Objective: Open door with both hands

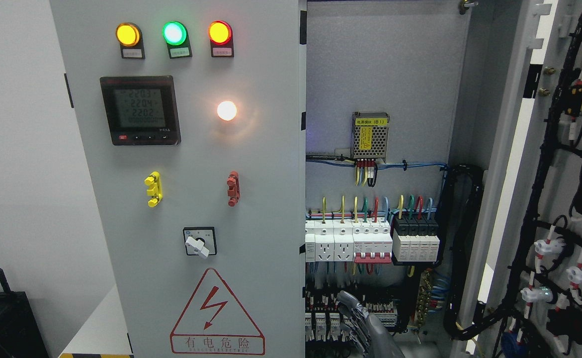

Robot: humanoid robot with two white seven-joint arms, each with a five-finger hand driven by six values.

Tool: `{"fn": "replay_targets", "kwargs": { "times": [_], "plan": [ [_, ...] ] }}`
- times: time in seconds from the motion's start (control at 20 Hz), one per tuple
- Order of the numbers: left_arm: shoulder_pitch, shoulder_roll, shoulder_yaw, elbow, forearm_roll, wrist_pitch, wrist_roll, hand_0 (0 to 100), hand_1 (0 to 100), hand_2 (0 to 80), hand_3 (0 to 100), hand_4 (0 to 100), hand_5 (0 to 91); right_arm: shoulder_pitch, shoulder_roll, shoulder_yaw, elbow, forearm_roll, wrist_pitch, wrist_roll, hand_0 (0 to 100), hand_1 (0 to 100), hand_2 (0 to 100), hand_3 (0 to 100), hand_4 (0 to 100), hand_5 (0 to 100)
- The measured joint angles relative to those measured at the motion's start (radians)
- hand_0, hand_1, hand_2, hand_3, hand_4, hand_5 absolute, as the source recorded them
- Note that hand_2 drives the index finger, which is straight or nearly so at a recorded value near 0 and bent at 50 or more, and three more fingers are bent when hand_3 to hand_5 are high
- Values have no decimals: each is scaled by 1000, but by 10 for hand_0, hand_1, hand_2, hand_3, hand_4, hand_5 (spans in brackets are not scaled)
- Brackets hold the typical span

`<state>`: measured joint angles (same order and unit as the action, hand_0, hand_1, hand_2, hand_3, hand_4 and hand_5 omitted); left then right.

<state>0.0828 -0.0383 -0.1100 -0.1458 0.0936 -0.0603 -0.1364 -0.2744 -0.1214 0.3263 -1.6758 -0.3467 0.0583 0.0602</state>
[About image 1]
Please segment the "dark grey robot right hand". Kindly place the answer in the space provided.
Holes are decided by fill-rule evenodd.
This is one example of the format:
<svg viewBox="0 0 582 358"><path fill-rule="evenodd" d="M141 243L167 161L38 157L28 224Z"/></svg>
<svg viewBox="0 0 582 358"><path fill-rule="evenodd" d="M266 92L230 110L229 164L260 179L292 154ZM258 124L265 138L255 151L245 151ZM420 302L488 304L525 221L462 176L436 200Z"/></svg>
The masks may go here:
<svg viewBox="0 0 582 358"><path fill-rule="evenodd" d="M348 319L350 337L364 358L404 358L404 352L384 324L354 295L342 290L337 294L337 300L340 312Z"/></svg>

